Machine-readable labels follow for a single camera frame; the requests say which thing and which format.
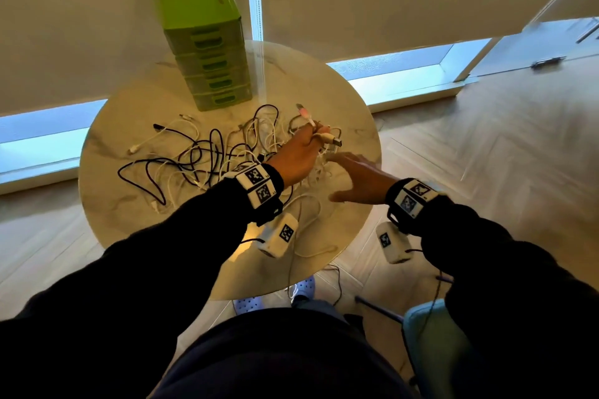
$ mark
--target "hand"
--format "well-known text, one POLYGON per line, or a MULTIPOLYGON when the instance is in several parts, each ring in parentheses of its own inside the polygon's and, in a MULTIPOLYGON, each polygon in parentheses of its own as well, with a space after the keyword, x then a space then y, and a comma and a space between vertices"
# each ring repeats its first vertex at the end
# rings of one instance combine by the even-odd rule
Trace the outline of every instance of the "hand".
POLYGON ((379 205, 385 203, 385 196, 391 185, 399 179, 383 172, 372 161, 362 155, 349 152, 327 156, 328 161, 336 162, 352 179, 352 189, 336 191, 329 196, 331 202, 357 202, 379 205))
POLYGON ((314 167, 318 151, 324 145, 320 138, 312 137, 315 132, 331 132, 331 129, 320 123, 316 123, 316 128, 306 123, 276 155, 266 161, 281 174, 285 188, 301 182, 314 167))

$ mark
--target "chair leg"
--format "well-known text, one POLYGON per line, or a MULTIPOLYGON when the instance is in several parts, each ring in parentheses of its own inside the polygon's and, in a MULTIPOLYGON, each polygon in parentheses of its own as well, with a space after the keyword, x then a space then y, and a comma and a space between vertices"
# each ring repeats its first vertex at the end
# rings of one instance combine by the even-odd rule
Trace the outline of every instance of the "chair leg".
POLYGON ((399 314, 396 314, 395 312, 391 312, 391 311, 385 309, 384 307, 375 305, 374 303, 371 303, 370 301, 366 300, 365 298, 362 298, 362 297, 356 295, 354 300, 356 301, 356 303, 362 303, 363 305, 368 306, 370 309, 374 309, 376 312, 380 312, 382 315, 384 315, 385 317, 388 317, 391 320, 394 320, 395 322, 399 322, 401 324, 404 323, 404 318, 402 316, 400 316, 399 314))
POLYGON ((436 275, 436 276, 435 276, 435 279, 436 279, 437 281, 443 281, 443 282, 448 282, 448 283, 450 283, 450 284, 453 284, 453 279, 449 279, 448 277, 445 277, 445 276, 439 276, 439 275, 436 275))

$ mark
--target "right hand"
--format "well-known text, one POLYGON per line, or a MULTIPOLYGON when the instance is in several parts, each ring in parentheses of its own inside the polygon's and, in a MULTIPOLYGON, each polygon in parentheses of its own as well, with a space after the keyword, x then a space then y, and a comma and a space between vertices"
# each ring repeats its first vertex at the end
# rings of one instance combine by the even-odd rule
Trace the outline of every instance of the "right hand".
POLYGON ((385 203, 389 188, 399 179, 383 172, 372 161, 362 155, 349 152, 334 153, 327 156, 328 161, 336 162, 352 179, 352 189, 336 191, 329 196, 331 202, 356 202, 359 204, 379 205, 385 203))

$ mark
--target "drawer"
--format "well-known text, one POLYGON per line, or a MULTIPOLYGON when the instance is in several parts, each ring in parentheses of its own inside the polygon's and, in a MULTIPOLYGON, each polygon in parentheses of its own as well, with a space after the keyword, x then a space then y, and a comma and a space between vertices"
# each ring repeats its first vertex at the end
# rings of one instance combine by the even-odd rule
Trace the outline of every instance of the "drawer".
POLYGON ((203 75, 186 76, 185 82, 192 94, 211 93, 231 87, 250 84, 247 67, 237 67, 204 73, 203 75))
POLYGON ((244 46, 241 20, 204 27, 165 30, 164 34, 174 55, 244 46))
POLYGON ((246 48, 216 49, 211 52, 175 56, 183 76, 195 76, 223 69, 247 67, 246 48))
POLYGON ((226 108, 234 104, 251 100, 251 86, 243 85, 222 92, 193 95, 198 110, 226 108))

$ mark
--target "black sweatshirt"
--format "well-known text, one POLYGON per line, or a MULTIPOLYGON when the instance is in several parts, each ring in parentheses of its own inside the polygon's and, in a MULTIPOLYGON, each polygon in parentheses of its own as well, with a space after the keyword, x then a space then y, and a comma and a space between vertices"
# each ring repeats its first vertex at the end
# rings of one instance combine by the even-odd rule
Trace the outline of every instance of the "black sweatshirt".
MULTIPOLYGON (((433 265, 454 276, 446 306, 491 366, 498 391, 511 397, 591 391, 599 353, 597 292, 548 252, 512 240, 471 208, 444 196, 432 202, 407 231, 422 237, 433 265)), ((0 322, 5 396, 146 397, 250 220, 241 185, 226 179, 32 297, 15 318, 0 322)), ((351 327, 287 308, 241 315, 200 336, 155 397, 248 392, 411 397, 351 327)))

